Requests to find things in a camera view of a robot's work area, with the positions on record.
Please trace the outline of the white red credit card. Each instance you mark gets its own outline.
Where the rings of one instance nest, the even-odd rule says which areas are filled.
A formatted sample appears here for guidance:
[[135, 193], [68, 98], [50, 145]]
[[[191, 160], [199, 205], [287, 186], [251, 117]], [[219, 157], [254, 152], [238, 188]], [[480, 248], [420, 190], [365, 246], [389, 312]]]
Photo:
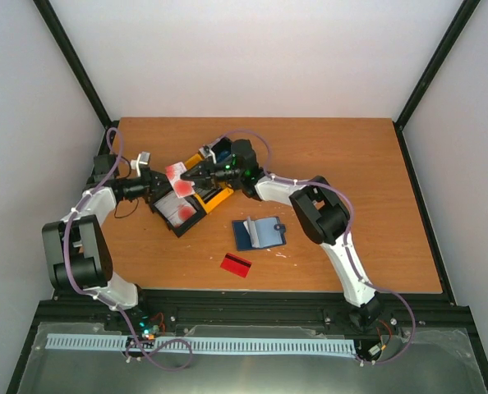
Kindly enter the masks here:
[[184, 181], [181, 178], [181, 175], [185, 172], [186, 166], [183, 162], [174, 163], [165, 168], [166, 177], [178, 198], [186, 198], [195, 194], [194, 183], [192, 181]]

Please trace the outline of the blue leather card holder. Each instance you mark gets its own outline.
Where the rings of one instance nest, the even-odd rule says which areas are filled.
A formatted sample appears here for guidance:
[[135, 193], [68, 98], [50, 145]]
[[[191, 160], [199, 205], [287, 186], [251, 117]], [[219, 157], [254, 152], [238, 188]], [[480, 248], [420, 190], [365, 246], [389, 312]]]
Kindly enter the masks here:
[[267, 250], [286, 244], [286, 226], [279, 217], [232, 222], [237, 251]]

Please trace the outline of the red black-stripe credit card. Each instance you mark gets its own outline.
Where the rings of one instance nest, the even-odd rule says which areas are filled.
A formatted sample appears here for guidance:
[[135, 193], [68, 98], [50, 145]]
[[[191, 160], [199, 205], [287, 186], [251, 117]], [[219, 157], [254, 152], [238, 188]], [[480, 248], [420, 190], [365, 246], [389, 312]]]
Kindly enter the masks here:
[[251, 269], [251, 262], [241, 259], [234, 254], [225, 254], [220, 267], [236, 276], [246, 278]]

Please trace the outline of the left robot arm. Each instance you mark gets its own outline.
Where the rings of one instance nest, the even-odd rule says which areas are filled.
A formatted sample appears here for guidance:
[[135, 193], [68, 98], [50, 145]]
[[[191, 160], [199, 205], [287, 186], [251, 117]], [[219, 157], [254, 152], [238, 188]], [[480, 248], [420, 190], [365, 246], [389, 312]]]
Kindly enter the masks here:
[[150, 169], [149, 153], [142, 152], [130, 162], [134, 176], [119, 175], [122, 159], [113, 153], [94, 157], [94, 170], [81, 199], [62, 219], [45, 224], [42, 238], [55, 290], [73, 290], [111, 310], [124, 309], [124, 322], [140, 331], [150, 325], [152, 310], [139, 302], [140, 288], [114, 272], [101, 227], [123, 200], [143, 199], [151, 204], [171, 186], [163, 173]]

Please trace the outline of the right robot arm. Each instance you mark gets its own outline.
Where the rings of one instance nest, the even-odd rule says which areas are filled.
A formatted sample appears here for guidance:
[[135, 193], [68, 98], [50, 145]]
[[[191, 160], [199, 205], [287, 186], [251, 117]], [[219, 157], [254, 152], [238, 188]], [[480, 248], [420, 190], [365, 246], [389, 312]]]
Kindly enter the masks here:
[[296, 180], [269, 172], [258, 162], [249, 140], [234, 140], [230, 154], [218, 160], [213, 153], [181, 174], [184, 181], [207, 189], [229, 186], [250, 199], [272, 201], [291, 207], [306, 237], [326, 253], [351, 305], [351, 324], [366, 330], [381, 313], [376, 289], [371, 284], [353, 244], [353, 208], [347, 198], [322, 177]]

